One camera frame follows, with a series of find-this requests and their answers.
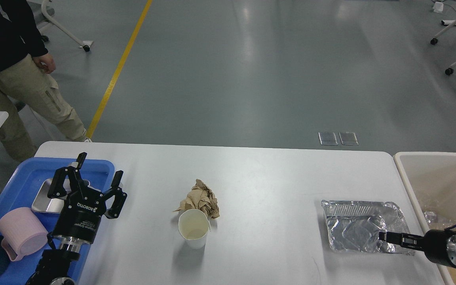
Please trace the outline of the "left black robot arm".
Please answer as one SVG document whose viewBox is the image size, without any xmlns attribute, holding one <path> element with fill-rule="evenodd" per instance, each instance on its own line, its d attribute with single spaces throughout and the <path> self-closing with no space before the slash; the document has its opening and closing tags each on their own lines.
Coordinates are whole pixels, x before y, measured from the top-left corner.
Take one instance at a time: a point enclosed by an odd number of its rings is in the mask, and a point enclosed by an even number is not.
<svg viewBox="0 0 456 285">
<path fill-rule="evenodd" d="M 64 202 L 54 229 L 47 234 L 49 249 L 43 251 L 28 285 L 74 285 L 68 271 L 80 259 L 82 245 L 94 243 L 103 216 L 116 219 L 121 214 L 127 199 L 121 186 L 123 171 L 115 172 L 107 191 L 94 189 L 81 176 L 86 157 L 87 153 L 80 153 L 76 161 L 55 171 L 47 197 Z"/>
</svg>

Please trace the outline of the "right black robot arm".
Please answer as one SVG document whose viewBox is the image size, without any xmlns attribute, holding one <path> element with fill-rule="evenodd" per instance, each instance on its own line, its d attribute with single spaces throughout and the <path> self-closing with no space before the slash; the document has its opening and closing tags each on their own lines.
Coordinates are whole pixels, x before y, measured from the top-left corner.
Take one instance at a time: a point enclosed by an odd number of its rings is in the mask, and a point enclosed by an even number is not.
<svg viewBox="0 0 456 285">
<path fill-rule="evenodd" d="M 380 232 L 378 238 L 403 248 L 422 251 L 430 262 L 456 269 L 456 224 L 443 230 L 429 230 L 424 236 Z"/>
</svg>

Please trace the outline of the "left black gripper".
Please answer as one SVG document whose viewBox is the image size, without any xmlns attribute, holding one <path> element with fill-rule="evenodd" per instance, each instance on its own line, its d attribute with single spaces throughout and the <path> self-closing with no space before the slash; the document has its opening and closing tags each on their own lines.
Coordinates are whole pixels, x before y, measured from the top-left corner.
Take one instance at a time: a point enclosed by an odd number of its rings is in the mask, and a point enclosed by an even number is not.
<svg viewBox="0 0 456 285">
<path fill-rule="evenodd" d="M 104 193 L 98 190 L 87 190 L 82 193 L 87 189 L 80 172 L 86 157 L 86 152 L 80 153 L 76 161 L 55 171 L 47 197 L 66 197 L 52 236 L 79 239 L 92 245 L 100 226 L 101 216 L 105 213 L 108 219 L 119 218 L 128 196 L 121 186 L 123 170 L 115 172 L 110 188 Z M 112 197 L 112 206 L 106 209 L 105 201 Z"/>
</svg>

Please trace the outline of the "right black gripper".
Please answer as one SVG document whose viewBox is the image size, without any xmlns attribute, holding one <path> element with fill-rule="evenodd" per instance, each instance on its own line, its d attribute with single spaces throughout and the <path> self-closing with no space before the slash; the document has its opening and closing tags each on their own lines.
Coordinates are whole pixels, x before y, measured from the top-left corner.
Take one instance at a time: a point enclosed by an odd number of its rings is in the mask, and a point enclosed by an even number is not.
<svg viewBox="0 0 456 285">
<path fill-rule="evenodd" d="M 456 269 L 456 231 L 430 230 L 425 236 L 409 233 L 379 232 L 378 238 L 385 242 L 398 242 L 400 247 L 424 251 L 432 263 Z"/>
</svg>

